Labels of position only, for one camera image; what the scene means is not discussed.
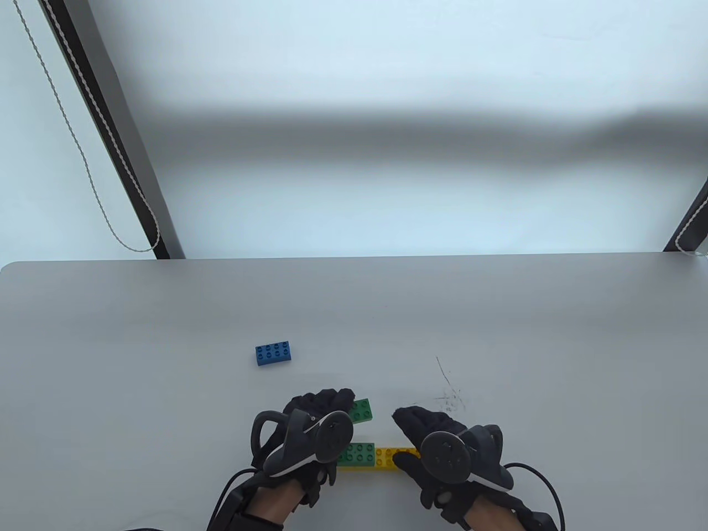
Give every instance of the black glove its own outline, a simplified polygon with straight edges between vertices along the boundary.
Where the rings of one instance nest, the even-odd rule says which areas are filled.
[[[423,440],[431,433],[448,431],[459,435],[467,429],[464,424],[452,420],[445,413],[434,413],[417,406],[397,409],[393,418],[418,451],[421,449]],[[503,448],[501,429],[494,424],[484,426],[483,430],[481,427],[478,428],[480,428],[478,433],[485,433],[484,431],[486,431],[493,440],[493,449],[487,452],[488,454],[493,453],[493,455],[480,457],[487,464],[499,465]],[[464,483],[456,484],[444,483],[428,472],[419,458],[407,452],[398,452],[393,459],[396,466],[413,478],[421,488],[421,503],[423,507],[430,509],[435,505],[436,508],[442,509],[441,516],[444,519],[450,523],[460,524],[462,529],[470,529],[464,517],[474,505],[477,497],[484,496],[484,498],[497,506],[511,509],[522,527],[528,531],[557,531],[553,519],[548,514],[531,511],[519,498],[515,498],[506,492],[490,489],[477,481],[465,481]],[[552,490],[552,493],[556,504],[558,504],[561,529],[564,530],[564,517],[560,502],[555,491]]]
[[[317,394],[307,393],[303,396],[294,397],[285,408],[283,413],[290,414],[294,409],[301,409],[308,413],[314,420],[307,426],[314,425],[319,419],[332,411],[349,411],[354,405],[354,392],[351,389],[324,389]],[[285,441],[285,426],[278,426],[268,441],[263,445],[261,451],[253,456],[251,465],[258,469],[263,469],[266,457]],[[336,459],[332,463],[308,463],[283,478],[297,480],[305,492],[302,500],[303,505],[312,507],[319,499],[319,489],[329,479],[333,484],[336,478]]]
[[[454,421],[445,413],[435,413],[417,406],[397,409],[393,419],[418,450],[421,449],[423,439],[435,431],[449,431],[457,435],[467,429],[464,424]],[[498,461],[502,449],[501,430],[498,426],[489,428],[492,428],[490,431],[493,432]],[[407,452],[398,452],[393,459],[396,466],[406,472],[421,488],[423,507],[430,509],[435,505],[436,508],[442,509],[441,516],[448,522],[460,524],[466,530],[470,528],[464,519],[465,515],[472,508],[477,496],[490,489],[469,481],[458,484],[443,483],[425,469],[419,458]]]

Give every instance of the hand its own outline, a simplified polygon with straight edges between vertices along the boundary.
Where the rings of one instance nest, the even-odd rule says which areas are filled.
[[[445,413],[436,413],[417,406],[397,409],[393,419],[418,450],[421,449],[423,440],[433,432],[447,431],[458,435],[467,429],[464,424]],[[498,426],[488,426],[487,429],[492,434],[496,448],[496,455],[492,457],[498,462],[502,450],[501,430]],[[421,488],[423,507],[430,509],[435,505],[436,508],[442,509],[441,516],[448,522],[458,523],[466,530],[470,529],[468,515],[471,515],[472,506],[481,494],[490,491],[489,488],[472,481],[443,483],[426,470],[419,458],[407,452],[398,452],[393,459],[396,466],[406,472]]]
[[[303,396],[294,397],[285,408],[283,413],[290,414],[295,409],[300,409],[308,413],[315,420],[333,411],[349,411],[354,405],[354,393],[351,389],[324,389],[317,394],[308,393]],[[266,457],[285,441],[285,426],[279,425],[268,441],[263,445],[261,451],[253,457],[252,465],[257,469],[263,468]],[[332,463],[311,462],[296,470],[293,470],[285,478],[294,479],[301,488],[303,494],[297,499],[299,503],[312,507],[319,499],[319,489],[329,478],[333,483],[336,475],[336,458]]]

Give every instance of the blue lego brick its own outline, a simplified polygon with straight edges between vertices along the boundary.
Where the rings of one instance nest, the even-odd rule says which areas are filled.
[[[287,341],[256,347],[256,362],[259,365],[270,365],[280,361],[290,361],[290,344]]]

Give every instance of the green lego brick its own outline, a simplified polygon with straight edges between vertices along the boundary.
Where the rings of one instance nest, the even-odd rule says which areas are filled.
[[[352,442],[337,459],[338,467],[373,467],[376,446],[370,442]]]
[[[369,405],[369,399],[361,399],[354,402],[354,406],[349,410],[349,418],[352,419],[352,423],[358,424],[359,422],[370,421],[374,416],[371,414],[371,406]]]

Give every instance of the white wall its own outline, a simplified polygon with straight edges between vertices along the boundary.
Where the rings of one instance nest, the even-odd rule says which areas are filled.
[[[147,239],[36,1],[21,0],[118,234]],[[111,236],[11,2],[0,2],[0,268],[13,261],[154,258]]]
[[[708,175],[704,1],[90,3],[188,257],[659,251]]]

